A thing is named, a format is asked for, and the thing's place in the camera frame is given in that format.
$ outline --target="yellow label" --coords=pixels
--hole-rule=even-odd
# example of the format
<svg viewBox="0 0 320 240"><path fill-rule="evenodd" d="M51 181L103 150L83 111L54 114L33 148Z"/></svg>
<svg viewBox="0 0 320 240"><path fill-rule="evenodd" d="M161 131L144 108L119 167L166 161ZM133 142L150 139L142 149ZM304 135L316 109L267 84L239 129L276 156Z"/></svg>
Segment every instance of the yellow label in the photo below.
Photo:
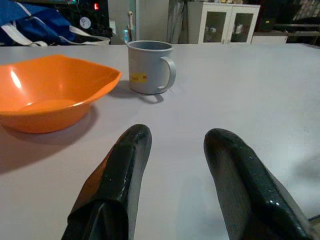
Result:
<svg viewBox="0 0 320 240"><path fill-rule="evenodd" d="M146 73L134 73L130 74L130 81L133 83L146 83L147 82L147 74Z"/></svg>

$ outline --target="mug handle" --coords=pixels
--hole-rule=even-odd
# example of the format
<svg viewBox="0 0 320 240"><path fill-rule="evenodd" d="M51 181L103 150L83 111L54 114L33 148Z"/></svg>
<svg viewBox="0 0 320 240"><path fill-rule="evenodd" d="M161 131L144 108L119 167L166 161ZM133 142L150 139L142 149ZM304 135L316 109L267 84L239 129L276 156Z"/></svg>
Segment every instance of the mug handle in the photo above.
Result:
<svg viewBox="0 0 320 240"><path fill-rule="evenodd" d="M174 61L172 61L170 58L166 57L166 56L162 56L160 57L163 61L165 61L165 63L168 65L169 67L169 71L170 71L170 75L169 75L169 81L168 84L166 86L160 86L158 87L159 89L165 89L168 90L169 88L171 88L176 80L176 65L174 63Z"/></svg>

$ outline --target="sticker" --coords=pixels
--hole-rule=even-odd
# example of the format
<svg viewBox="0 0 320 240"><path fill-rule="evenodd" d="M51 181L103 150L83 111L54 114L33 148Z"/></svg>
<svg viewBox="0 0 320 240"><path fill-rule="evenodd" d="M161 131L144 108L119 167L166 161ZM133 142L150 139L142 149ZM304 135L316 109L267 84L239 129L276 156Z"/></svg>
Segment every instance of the sticker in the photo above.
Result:
<svg viewBox="0 0 320 240"><path fill-rule="evenodd" d="M146 73L134 73L130 74L130 81L133 83L146 83L147 82L147 74Z"/></svg>
<svg viewBox="0 0 320 240"><path fill-rule="evenodd" d="M83 16L82 18L80 18L80 26L83 29L88 29L91 27L91 21L89 18L87 18L86 16Z"/></svg>

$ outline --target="white table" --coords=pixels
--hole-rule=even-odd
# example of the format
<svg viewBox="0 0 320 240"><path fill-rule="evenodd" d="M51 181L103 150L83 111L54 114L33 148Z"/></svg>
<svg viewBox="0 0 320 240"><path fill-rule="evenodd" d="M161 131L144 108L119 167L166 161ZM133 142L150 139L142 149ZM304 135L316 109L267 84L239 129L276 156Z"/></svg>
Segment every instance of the white table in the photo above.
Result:
<svg viewBox="0 0 320 240"><path fill-rule="evenodd" d="M123 45L1 47L0 64L52 54L115 67L128 80ZM120 83L68 129L33 135L0 127L1 239L60 239L83 183L136 123L150 127L153 141L135 240L228 239L203 151L212 128L241 136L307 217L320 214L320 50L177 45L172 58L176 83L160 103Z"/></svg>

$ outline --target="glass cabinet door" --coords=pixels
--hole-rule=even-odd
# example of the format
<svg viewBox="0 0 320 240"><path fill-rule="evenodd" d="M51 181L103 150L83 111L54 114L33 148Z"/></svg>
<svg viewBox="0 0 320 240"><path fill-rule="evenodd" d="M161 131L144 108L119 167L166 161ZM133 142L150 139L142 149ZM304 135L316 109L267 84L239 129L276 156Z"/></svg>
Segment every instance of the glass cabinet door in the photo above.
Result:
<svg viewBox="0 0 320 240"><path fill-rule="evenodd" d="M206 14L204 43L221 43L223 39L226 12L208 11Z"/></svg>
<svg viewBox="0 0 320 240"><path fill-rule="evenodd" d="M230 40L231 43L247 42L253 17L253 13L236 13Z"/></svg>

